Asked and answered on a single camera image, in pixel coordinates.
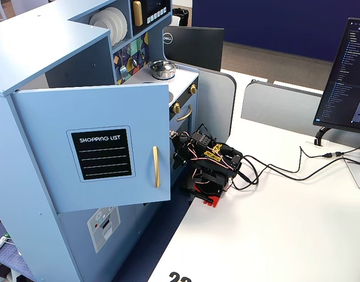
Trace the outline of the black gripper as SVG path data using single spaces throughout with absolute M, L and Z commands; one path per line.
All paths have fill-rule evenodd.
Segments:
M 188 134 L 176 133 L 173 137 L 173 170 L 183 166 L 185 159 L 195 159 L 197 157 L 195 151 L 190 148 L 191 142 Z

